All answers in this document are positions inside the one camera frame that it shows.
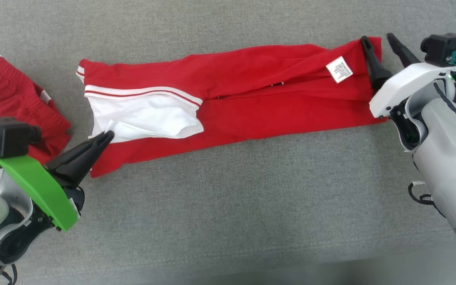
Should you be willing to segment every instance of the folded red garment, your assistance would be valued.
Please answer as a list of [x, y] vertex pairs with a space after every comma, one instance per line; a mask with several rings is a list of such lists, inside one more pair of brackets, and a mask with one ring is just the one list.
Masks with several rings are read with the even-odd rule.
[[42, 140], [29, 146], [29, 155], [46, 163], [65, 148], [70, 123], [40, 86], [0, 56], [0, 117], [15, 117], [38, 126]]
[[[381, 39], [370, 40], [381, 59]], [[332, 72], [344, 77], [338, 83], [326, 67], [335, 60], [340, 65]], [[93, 135], [116, 131], [92, 177], [125, 163], [246, 139], [383, 122], [369, 110], [373, 90], [360, 40], [332, 50], [261, 46], [141, 65], [84, 59], [78, 75], [94, 112]], [[166, 96], [185, 105], [178, 107]], [[163, 119], [177, 108], [182, 109], [176, 117]], [[157, 119], [143, 117], [148, 114]], [[168, 132], [163, 125], [181, 127]]]

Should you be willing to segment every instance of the gray fabric surface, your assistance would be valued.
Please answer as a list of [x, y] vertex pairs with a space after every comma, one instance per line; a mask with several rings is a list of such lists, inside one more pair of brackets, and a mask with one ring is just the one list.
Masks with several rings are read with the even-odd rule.
[[[146, 63], [266, 44], [336, 47], [394, 32], [456, 32], [447, 0], [0, 0], [0, 53], [72, 122], [92, 114], [82, 58]], [[384, 63], [401, 69], [384, 43]], [[82, 219], [18, 263], [20, 284], [136, 285], [455, 245], [407, 184], [419, 174], [388, 124], [288, 135], [124, 166], [83, 186]]]

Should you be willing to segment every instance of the red garment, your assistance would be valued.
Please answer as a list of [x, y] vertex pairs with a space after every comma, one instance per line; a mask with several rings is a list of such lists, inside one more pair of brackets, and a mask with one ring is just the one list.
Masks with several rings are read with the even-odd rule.
[[[381, 58], [381, 39], [370, 39]], [[336, 83], [325, 66], [340, 56], [353, 75]], [[262, 46], [167, 63], [106, 65], [84, 59], [80, 66], [86, 87], [167, 86], [203, 101], [197, 112], [203, 132], [185, 139], [151, 137], [110, 144], [94, 165], [92, 177], [125, 163], [246, 139], [383, 122], [369, 110], [373, 90], [360, 40], [333, 50], [315, 45]]]
[[70, 136], [65, 132], [70, 123], [58, 112], [54, 101], [0, 56], [0, 117], [15, 117], [19, 121], [40, 127], [42, 140], [29, 146], [29, 154], [45, 164], [65, 148]]

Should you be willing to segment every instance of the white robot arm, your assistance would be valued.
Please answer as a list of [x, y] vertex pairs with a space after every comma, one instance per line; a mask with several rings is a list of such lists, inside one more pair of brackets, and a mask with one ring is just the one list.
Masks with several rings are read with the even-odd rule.
[[395, 123], [402, 146], [412, 153], [431, 191], [418, 199], [410, 185], [411, 197], [434, 205], [456, 233], [456, 34], [426, 38], [422, 43], [426, 63], [392, 34], [388, 39], [405, 69], [388, 76], [379, 63], [369, 60], [371, 49], [366, 48], [373, 88], [378, 89], [370, 110], [374, 117], [390, 117]]

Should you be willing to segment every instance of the elastic waistband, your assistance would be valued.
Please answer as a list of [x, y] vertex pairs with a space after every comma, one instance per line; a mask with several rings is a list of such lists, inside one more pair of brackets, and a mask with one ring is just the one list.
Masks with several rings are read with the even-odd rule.
[[42, 95], [43, 89], [33, 83], [23, 72], [8, 63], [1, 55], [0, 75], [24, 90], [20, 94], [24, 97], [20, 108], [25, 108], [28, 117], [33, 117], [39, 122], [44, 137], [65, 133], [70, 128], [70, 123], [58, 111], [49, 106], [53, 104], [52, 101], [47, 103], [42, 101], [40, 96], [47, 99], [47, 96]]

